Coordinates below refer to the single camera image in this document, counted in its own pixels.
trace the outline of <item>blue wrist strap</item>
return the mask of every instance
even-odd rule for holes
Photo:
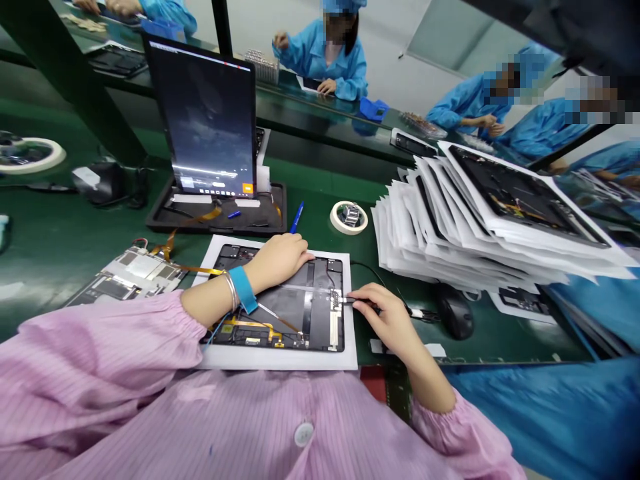
[[[258,302],[255,300],[253,289],[251,288],[251,284],[249,283],[249,279],[247,278],[244,268],[236,267],[229,270],[229,276],[231,277],[235,291],[238,294],[242,308],[244,308],[247,313],[251,313],[256,310],[256,308],[258,308]]]

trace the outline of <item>black tray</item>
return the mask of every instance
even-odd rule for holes
[[[249,235],[255,237],[270,237],[287,231],[287,188],[282,183],[271,184],[271,194],[259,193],[260,207],[238,207],[235,199],[221,198],[222,214],[213,220],[204,223],[190,223],[183,227],[189,218],[196,218],[207,214],[215,208],[214,203],[173,203],[171,199],[174,193],[181,193],[176,187],[175,178],[172,176],[167,186],[162,190],[151,212],[147,216],[147,227],[157,232],[171,232],[180,227],[184,233],[217,233],[220,235]],[[282,220],[278,215],[273,201],[282,212]],[[167,210],[166,207],[180,210],[182,213]],[[242,214],[236,218],[228,219],[227,216],[240,211]],[[251,225],[266,224],[266,227]]]

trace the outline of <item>blue plastic box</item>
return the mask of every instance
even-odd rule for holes
[[[382,100],[372,102],[364,97],[360,100],[360,113],[366,118],[373,121],[382,121],[389,111],[389,106]]]
[[[145,32],[152,35],[157,35],[158,37],[164,37],[168,38],[169,40],[176,40],[183,43],[187,41],[187,38],[185,36],[185,28],[182,25],[178,25],[177,23],[164,19],[157,19],[154,21],[140,19],[140,25],[142,25],[142,28]]]

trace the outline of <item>hand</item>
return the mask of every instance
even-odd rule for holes
[[[381,310],[380,315],[364,301],[355,302],[353,308],[365,316],[380,340],[408,368],[419,368],[429,352],[413,328],[404,302],[376,283],[365,285],[347,296],[375,304]]]
[[[138,0],[107,0],[107,9],[118,17],[133,17],[137,13],[144,13]]]
[[[337,87],[338,87],[338,84],[335,82],[335,80],[327,79],[327,80],[324,80],[324,82],[322,82],[320,86],[318,86],[318,93],[322,95],[328,95],[330,93],[335,92],[335,89]]]
[[[95,0],[73,0],[73,4],[85,12],[100,15],[100,9]]]
[[[280,30],[273,38],[273,46],[280,50],[289,48],[289,36],[287,32]]]
[[[502,135],[505,132],[505,126],[501,123],[494,123],[489,127],[489,136],[491,138],[496,138]]]
[[[254,295],[289,280],[309,260],[309,244],[299,233],[275,235],[244,266]]]
[[[640,189],[640,175],[630,175],[620,180],[620,185],[634,190]]]
[[[494,123],[498,121],[493,115],[483,115],[475,119],[476,125],[482,128],[490,128]]]

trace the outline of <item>desk pole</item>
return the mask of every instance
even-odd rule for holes
[[[229,28],[229,10],[227,0],[211,0],[215,32],[218,35],[218,48],[221,55],[233,56],[231,30]]]
[[[0,1],[0,25],[104,148],[125,166],[142,165],[146,150],[47,0]]]

